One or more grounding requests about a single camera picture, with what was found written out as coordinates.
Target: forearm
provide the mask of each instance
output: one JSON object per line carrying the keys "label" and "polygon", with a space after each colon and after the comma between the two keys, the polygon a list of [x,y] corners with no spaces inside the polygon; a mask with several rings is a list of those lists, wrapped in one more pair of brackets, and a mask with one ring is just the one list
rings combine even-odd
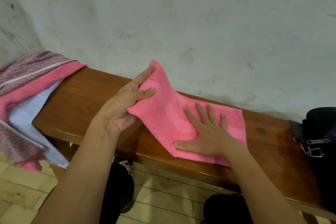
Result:
{"label": "forearm", "polygon": [[237,146],[233,152],[227,154],[226,159],[237,178],[254,224],[306,224],[245,147]]}
{"label": "forearm", "polygon": [[64,177],[32,224],[98,223],[119,133],[93,120]]}

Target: tiled floor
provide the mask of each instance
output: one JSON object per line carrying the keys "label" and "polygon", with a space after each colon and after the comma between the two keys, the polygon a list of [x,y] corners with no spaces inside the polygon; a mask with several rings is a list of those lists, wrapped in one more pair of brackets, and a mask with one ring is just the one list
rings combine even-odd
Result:
{"label": "tiled floor", "polygon": [[[48,163],[41,173],[31,173],[8,164],[0,156],[0,224],[29,224],[57,180]],[[218,187],[166,171],[134,163],[136,202],[118,224],[187,223],[203,219],[205,200]],[[319,219],[321,224],[330,223]]]}

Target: bag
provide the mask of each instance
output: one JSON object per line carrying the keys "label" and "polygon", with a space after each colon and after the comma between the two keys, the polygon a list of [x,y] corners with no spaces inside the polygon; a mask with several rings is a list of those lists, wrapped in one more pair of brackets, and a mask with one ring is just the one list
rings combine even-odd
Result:
{"label": "bag", "polygon": [[324,207],[336,214],[336,107],[310,110],[302,124],[289,122],[316,175]]}

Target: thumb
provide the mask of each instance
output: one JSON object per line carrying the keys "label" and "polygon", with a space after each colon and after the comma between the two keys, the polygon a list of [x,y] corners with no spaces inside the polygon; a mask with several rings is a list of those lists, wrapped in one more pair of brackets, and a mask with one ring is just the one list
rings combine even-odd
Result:
{"label": "thumb", "polygon": [[138,100],[142,100],[142,99],[146,99],[151,97],[152,95],[154,95],[155,93],[155,88],[151,87],[148,90],[145,91],[134,91],[133,92],[133,96],[132,96],[132,100],[134,101],[138,101]]}
{"label": "thumb", "polygon": [[177,150],[199,152],[197,140],[191,142],[175,142],[174,146]]}

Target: shoe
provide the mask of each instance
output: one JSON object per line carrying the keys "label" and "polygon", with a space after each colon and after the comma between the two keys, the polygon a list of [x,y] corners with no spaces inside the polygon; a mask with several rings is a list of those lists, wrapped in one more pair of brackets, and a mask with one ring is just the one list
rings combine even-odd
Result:
{"label": "shoe", "polygon": [[[126,160],[123,158],[118,158],[114,157],[113,163],[118,163],[122,165],[124,168],[126,168],[128,174],[132,177],[133,179],[133,161]],[[132,206],[134,205],[134,198],[132,198],[128,204],[124,207],[124,209],[121,210],[121,213],[127,213],[129,210],[132,209]]]}

